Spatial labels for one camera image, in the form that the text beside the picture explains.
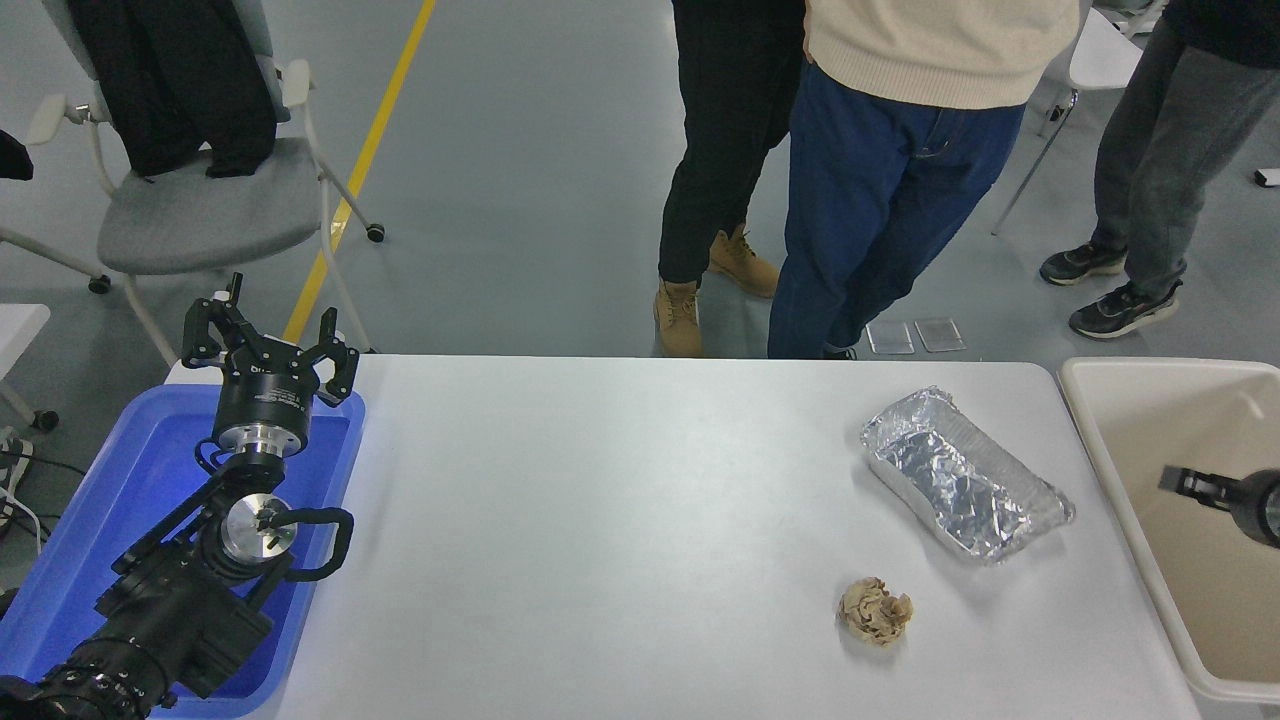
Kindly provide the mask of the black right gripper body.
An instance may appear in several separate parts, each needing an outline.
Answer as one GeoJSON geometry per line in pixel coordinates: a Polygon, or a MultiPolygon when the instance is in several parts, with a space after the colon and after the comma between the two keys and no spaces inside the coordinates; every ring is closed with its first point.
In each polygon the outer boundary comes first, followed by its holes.
{"type": "Polygon", "coordinates": [[[1258,470],[1239,484],[1233,520],[1257,543],[1279,547],[1279,470],[1258,470]]]}

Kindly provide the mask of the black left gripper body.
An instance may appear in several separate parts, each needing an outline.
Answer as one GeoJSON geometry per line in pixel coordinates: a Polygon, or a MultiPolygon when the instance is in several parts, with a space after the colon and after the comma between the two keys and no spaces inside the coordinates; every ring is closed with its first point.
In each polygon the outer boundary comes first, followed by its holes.
{"type": "Polygon", "coordinates": [[[215,436],[251,425],[282,428],[294,436],[308,433],[312,389],[297,377],[301,351],[271,348],[260,359],[242,347],[225,355],[215,436]]]}

